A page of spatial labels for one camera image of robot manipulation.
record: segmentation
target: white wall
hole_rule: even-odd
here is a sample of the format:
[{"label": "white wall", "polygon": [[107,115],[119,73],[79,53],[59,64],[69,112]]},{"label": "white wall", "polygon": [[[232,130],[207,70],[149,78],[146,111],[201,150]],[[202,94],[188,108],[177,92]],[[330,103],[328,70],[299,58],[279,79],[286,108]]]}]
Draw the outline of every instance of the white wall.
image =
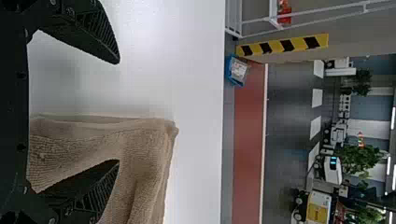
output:
[{"label": "white wall", "polygon": [[35,34],[28,47],[32,113],[174,119],[180,134],[165,223],[219,224],[224,0],[102,2],[121,64]]},{"label": "white wall", "polygon": [[389,121],[349,119],[348,125],[348,135],[358,136],[358,133],[362,132],[364,137],[389,140]]},{"label": "white wall", "polygon": [[393,87],[372,87],[367,95],[394,95],[395,89]]},{"label": "white wall", "polygon": [[378,163],[375,167],[367,170],[369,172],[369,179],[384,182],[387,177],[387,165]]}]

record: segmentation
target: beige knit fabric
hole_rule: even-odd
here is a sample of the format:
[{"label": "beige knit fabric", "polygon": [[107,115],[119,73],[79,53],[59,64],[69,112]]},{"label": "beige knit fabric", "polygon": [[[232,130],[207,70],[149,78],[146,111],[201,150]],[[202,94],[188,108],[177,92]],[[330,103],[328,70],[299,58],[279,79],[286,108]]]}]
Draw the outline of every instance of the beige knit fabric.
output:
[{"label": "beige knit fabric", "polygon": [[100,224],[163,223],[175,123],[164,119],[31,119],[27,178],[36,192],[103,161],[120,170]]}]

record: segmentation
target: potted plant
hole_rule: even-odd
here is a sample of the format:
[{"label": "potted plant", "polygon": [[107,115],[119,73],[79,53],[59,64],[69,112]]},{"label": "potted plant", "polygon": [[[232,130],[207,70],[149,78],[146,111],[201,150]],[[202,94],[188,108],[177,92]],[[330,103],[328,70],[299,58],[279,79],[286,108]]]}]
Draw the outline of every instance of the potted plant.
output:
[{"label": "potted plant", "polygon": [[360,69],[356,72],[356,76],[352,78],[354,85],[341,89],[341,93],[349,95],[352,92],[360,96],[367,96],[371,91],[372,75],[368,69]]},{"label": "potted plant", "polygon": [[335,155],[340,158],[346,175],[362,173],[361,178],[368,178],[367,170],[375,167],[384,156],[378,147],[349,145],[336,150]]},{"label": "potted plant", "polygon": [[354,215],[346,214],[346,223],[377,224],[384,219],[377,209],[359,206]]}]

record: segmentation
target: metal railing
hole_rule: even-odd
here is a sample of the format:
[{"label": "metal railing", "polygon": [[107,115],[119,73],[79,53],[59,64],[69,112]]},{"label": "metal railing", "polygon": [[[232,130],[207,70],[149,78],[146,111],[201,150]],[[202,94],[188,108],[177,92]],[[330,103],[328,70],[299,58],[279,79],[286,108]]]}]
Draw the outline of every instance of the metal railing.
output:
[{"label": "metal railing", "polygon": [[[370,6],[370,5],[380,4],[380,3],[390,3],[390,2],[392,2],[392,0],[366,0],[366,1],[360,1],[357,3],[350,3],[350,4],[339,5],[339,6],[333,6],[333,7],[322,7],[322,8],[316,8],[316,9],[311,9],[311,10],[306,10],[306,11],[277,15],[277,1],[278,0],[269,0],[270,10],[269,10],[268,17],[258,18],[258,19],[249,20],[249,21],[242,21],[242,1],[243,0],[226,0],[226,27],[225,27],[225,31],[227,33],[229,33],[230,35],[236,36],[238,38],[246,38],[246,37],[252,37],[252,36],[256,36],[256,35],[267,35],[267,34],[271,34],[271,33],[282,31],[282,30],[289,30],[289,29],[303,27],[306,25],[317,24],[317,23],[325,22],[325,21],[336,21],[336,20],[340,20],[340,19],[344,19],[344,18],[359,16],[359,15],[363,15],[366,13],[377,12],[377,11],[387,10],[387,9],[396,7],[396,3],[395,3],[395,4],[390,4],[390,5],[381,6],[381,7],[368,8],[368,6]],[[328,12],[328,11],[335,11],[335,10],[352,8],[352,7],[361,7],[361,10],[356,11],[356,12],[345,13],[345,14],[338,15],[338,16],[323,18],[323,19],[319,19],[319,20],[296,23],[296,24],[286,26],[286,27],[277,22],[278,19],[282,19],[282,18],[298,17],[298,16],[304,16],[304,15],[310,15],[310,14],[322,13],[322,12]],[[275,27],[275,29],[258,32],[256,34],[251,34],[251,35],[243,34],[243,32],[242,32],[243,25],[247,25],[247,24],[254,23],[254,22],[260,22],[260,21],[270,22]]]}]

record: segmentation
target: white machine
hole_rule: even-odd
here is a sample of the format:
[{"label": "white machine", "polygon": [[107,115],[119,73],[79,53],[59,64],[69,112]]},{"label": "white machine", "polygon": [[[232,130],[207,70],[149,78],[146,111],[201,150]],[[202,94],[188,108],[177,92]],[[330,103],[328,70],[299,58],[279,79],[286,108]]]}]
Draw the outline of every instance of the white machine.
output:
[{"label": "white machine", "polygon": [[334,151],[335,151],[335,145],[323,145],[320,154],[332,156],[334,154]]},{"label": "white machine", "polygon": [[323,162],[326,182],[341,185],[343,182],[343,168],[338,157],[326,156]]},{"label": "white machine", "polygon": [[350,106],[351,106],[351,99],[352,95],[345,95],[342,94],[340,96],[340,105],[339,105],[339,112],[338,118],[339,119],[349,119],[350,117]]},{"label": "white machine", "polygon": [[340,189],[338,190],[338,195],[347,198],[348,193],[349,193],[349,187],[345,185],[341,185]]},{"label": "white machine", "polygon": [[338,157],[334,157],[331,149],[323,148],[325,154],[317,155],[314,168],[320,178],[326,182],[341,185],[343,182],[343,168]]},{"label": "white machine", "polygon": [[326,67],[326,77],[356,76],[357,69],[353,67],[353,62],[349,61],[349,57],[329,60]]},{"label": "white machine", "polygon": [[295,202],[297,207],[293,217],[298,222],[306,224],[329,224],[332,207],[332,196],[312,191],[299,195]]},{"label": "white machine", "polygon": [[332,139],[331,139],[332,145],[336,145],[337,143],[339,143],[341,147],[343,147],[346,138],[347,138],[346,124],[337,124],[334,127],[332,127]]}]

